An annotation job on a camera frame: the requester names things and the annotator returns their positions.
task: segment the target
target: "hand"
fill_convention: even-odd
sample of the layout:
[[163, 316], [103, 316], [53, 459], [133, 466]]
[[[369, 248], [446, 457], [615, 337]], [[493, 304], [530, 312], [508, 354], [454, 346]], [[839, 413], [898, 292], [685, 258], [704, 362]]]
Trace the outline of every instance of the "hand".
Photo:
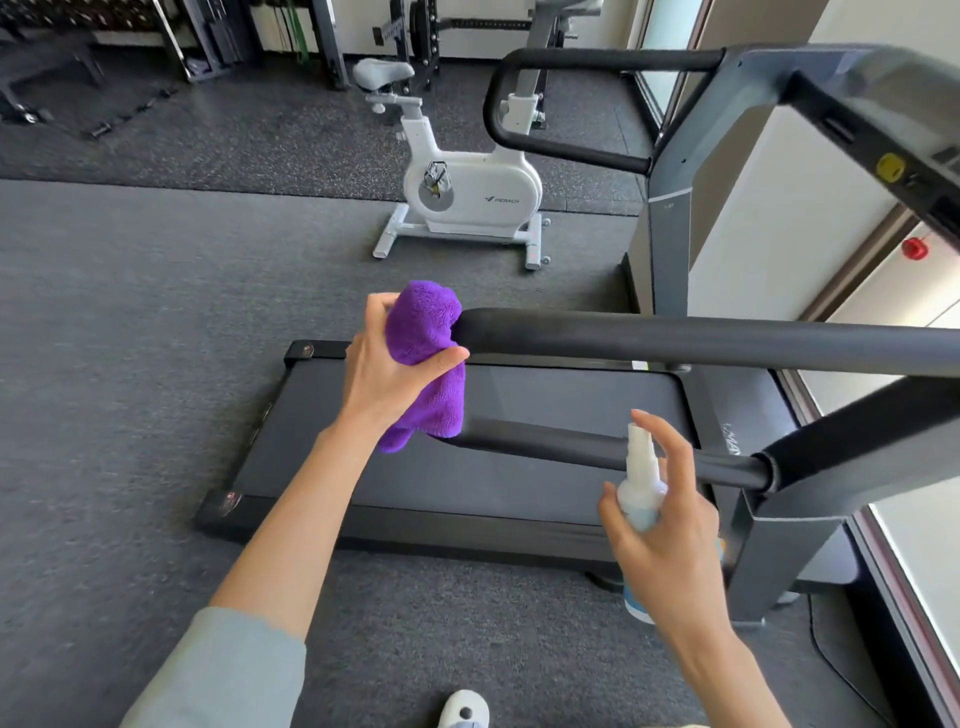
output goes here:
[[697, 492], [693, 447], [666, 420], [638, 409], [631, 415], [666, 453], [660, 477], [666, 475], [668, 490], [657, 524], [637, 533], [620, 510], [616, 489], [604, 483], [598, 507], [613, 555], [631, 591], [675, 648], [726, 637], [732, 628], [716, 550], [720, 517]]
[[437, 352], [416, 366], [394, 361], [387, 350], [384, 328], [397, 293], [367, 297], [365, 329], [347, 347], [344, 404], [340, 419], [361, 420], [383, 434], [414, 403], [420, 391], [470, 355], [463, 347]]

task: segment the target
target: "white exercise bike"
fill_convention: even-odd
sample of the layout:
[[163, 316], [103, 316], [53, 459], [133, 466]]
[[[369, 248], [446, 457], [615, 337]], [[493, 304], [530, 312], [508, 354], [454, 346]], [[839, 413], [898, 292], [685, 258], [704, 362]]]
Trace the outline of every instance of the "white exercise bike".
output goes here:
[[[385, 258], [398, 236], [410, 235], [523, 245], [528, 270], [549, 263], [541, 254], [540, 230], [550, 221], [537, 212], [543, 196], [537, 170], [523, 152], [499, 146], [489, 154], [441, 150], [420, 109], [422, 99], [393, 92], [393, 84], [413, 77], [413, 66], [402, 61], [363, 59], [353, 68], [353, 80], [368, 92], [373, 111], [400, 107], [410, 145], [403, 178], [406, 203], [396, 206], [373, 257]], [[503, 102], [503, 126], [529, 133], [537, 101], [536, 96], [510, 94]]]

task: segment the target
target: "purple microfiber towel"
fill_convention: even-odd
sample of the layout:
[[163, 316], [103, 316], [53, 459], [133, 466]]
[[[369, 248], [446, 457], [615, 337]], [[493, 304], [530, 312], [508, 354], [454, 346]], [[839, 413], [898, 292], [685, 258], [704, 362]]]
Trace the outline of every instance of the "purple microfiber towel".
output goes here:
[[[387, 349], [400, 364], [420, 364], [435, 353], [456, 346], [450, 327], [463, 307], [449, 288], [430, 280], [411, 280], [387, 315]], [[396, 452], [415, 429], [436, 437], [453, 437], [464, 426], [467, 366], [458, 364], [427, 384], [420, 396], [380, 438], [382, 452]]]

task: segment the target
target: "sleeve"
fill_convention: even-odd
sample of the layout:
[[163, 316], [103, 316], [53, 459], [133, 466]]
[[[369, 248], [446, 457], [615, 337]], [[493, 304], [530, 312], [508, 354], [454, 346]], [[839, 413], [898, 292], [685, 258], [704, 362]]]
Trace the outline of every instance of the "sleeve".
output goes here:
[[207, 607], [121, 728], [290, 725], [303, 688], [306, 646], [263, 619]]

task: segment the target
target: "gray carpet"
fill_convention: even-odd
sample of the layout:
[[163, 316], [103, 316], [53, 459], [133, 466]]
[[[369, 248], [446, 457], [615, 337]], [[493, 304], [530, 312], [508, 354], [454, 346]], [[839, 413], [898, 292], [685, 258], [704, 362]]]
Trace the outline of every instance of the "gray carpet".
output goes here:
[[[558, 213], [554, 263], [401, 240], [387, 203], [0, 182], [0, 725], [115, 725], [238, 546], [193, 531], [297, 337], [347, 337], [410, 278], [465, 306], [626, 309], [633, 221]], [[842, 595], [825, 650], [877, 696]], [[881, 723], [815, 654], [805, 606], [748, 637], [797, 726]], [[429, 726], [471, 687], [494, 726], [683, 724], [652, 630], [561, 570], [336, 554], [295, 725]]]
[[[205, 84], [178, 81], [158, 49], [95, 49], [108, 82], [79, 64], [19, 85], [55, 125], [0, 124], [0, 177], [134, 184], [364, 200], [402, 199], [409, 150], [398, 125], [363, 93], [331, 91], [290, 58], [269, 57]], [[424, 100], [442, 149], [493, 148], [482, 107], [490, 63], [444, 62]], [[131, 113], [159, 88], [179, 92], [100, 141], [81, 132]], [[612, 73], [551, 72], [547, 129], [534, 135], [612, 152], [649, 154], [627, 84]], [[640, 186], [626, 172], [531, 156], [548, 210], [636, 215]]]

